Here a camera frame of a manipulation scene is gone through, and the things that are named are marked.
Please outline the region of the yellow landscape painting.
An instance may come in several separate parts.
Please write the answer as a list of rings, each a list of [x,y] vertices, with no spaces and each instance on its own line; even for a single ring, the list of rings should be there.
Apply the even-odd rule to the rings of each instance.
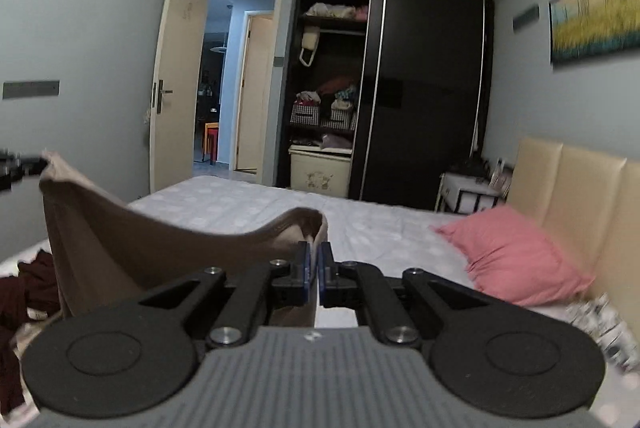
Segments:
[[[553,65],[639,47],[639,0],[549,2]]]

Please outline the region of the polka dot bed sheet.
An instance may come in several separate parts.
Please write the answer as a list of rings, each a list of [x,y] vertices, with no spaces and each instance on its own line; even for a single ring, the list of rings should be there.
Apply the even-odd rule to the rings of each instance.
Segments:
[[[170,221],[40,182],[64,318],[27,347],[37,427],[634,427],[639,379],[563,312],[348,260],[314,209]]]

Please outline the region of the folded white grey clothes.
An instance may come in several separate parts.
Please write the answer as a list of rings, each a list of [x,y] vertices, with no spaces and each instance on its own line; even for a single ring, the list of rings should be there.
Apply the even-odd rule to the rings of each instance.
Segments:
[[[639,342],[606,293],[570,304],[568,322],[589,335],[605,359],[627,374],[639,370]]]

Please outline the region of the pink pillow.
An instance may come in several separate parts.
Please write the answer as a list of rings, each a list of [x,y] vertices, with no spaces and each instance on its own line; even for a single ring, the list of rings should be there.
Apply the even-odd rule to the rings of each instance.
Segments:
[[[594,282],[543,229],[508,205],[435,232],[465,256],[476,290],[521,307],[572,300]]]

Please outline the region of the grey wall plate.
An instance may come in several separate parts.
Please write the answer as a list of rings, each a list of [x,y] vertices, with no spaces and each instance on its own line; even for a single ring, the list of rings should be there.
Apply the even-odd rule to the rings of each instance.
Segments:
[[[55,97],[60,94],[60,81],[6,81],[2,83],[2,99]]]

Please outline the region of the cream storage box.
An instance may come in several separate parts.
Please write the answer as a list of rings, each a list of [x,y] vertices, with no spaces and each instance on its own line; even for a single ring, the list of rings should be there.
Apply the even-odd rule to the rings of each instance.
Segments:
[[[346,198],[352,151],[348,148],[321,148],[292,145],[290,188],[296,191]]]

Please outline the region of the dark wardrobe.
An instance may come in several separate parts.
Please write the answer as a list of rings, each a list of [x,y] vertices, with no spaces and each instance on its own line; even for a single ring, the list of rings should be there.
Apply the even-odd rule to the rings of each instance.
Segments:
[[[274,180],[335,133],[353,200],[431,210],[442,174],[484,144],[493,0],[295,0]]]

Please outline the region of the beige padded headboard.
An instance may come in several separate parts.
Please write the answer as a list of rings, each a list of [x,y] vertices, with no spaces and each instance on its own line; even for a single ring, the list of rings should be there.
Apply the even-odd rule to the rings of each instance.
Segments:
[[[639,335],[639,162],[525,137],[506,202],[534,220]]]

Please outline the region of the beige long sleeve garment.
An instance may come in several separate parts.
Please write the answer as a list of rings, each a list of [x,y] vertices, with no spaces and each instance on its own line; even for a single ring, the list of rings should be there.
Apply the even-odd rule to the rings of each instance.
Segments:
[[[39,188],[62,313],[74,317],[218,266],[237,279],[258,263],[291,261],[328,237],[318,210],[293,208],[242,234],[183,229],[135,211],[60,155],[47,153]]]

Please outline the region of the cream bedroom door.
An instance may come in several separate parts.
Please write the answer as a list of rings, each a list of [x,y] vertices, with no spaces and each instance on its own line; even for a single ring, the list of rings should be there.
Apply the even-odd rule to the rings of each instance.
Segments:
[[[150,106],[150,191],[192,177],[196,93],[208,0],[165,0]]]

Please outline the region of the white bedside table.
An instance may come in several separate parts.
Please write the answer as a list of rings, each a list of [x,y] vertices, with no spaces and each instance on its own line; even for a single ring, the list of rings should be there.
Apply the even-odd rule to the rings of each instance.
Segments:
[[[506,201],[514,166],[499,158],[490,163],[474,154],[440,176],[436,212],[469,215],[495,208]]]

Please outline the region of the dark maroon garment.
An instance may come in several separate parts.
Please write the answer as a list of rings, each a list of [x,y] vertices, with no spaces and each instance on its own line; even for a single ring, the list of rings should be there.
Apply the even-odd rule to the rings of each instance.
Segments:
[[[28,311],[49,318],[61,310],[52,255],[40,249],[30,262],[17,263],[16,276],[1,278],[1,415],[8,416],[25,400],[20,360],[12,348],[17,332],[28,323],[39,322]]]

